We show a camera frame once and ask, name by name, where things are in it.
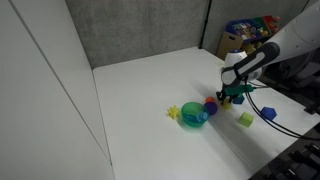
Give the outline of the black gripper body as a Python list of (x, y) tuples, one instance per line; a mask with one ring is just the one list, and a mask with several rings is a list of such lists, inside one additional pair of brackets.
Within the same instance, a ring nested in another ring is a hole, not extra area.
[(224, 86), (221, 91), (223, 93), (224, 99), (230, 96), (239, 96), (246, 92), (252, 92), (254, 88), (251, 85), (239, 85), (237, 87), (227, 87)]

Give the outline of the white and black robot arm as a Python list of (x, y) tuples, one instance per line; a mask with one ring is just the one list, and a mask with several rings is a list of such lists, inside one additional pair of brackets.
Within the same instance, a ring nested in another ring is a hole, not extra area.
[(320, 0), (307, 7), (251, 54), (228, 52), (220, 72), (222, 88), (217, 99), (232, 101), (243, 94), (245, 82), (257, 79), (262, 68), (320, 47)]

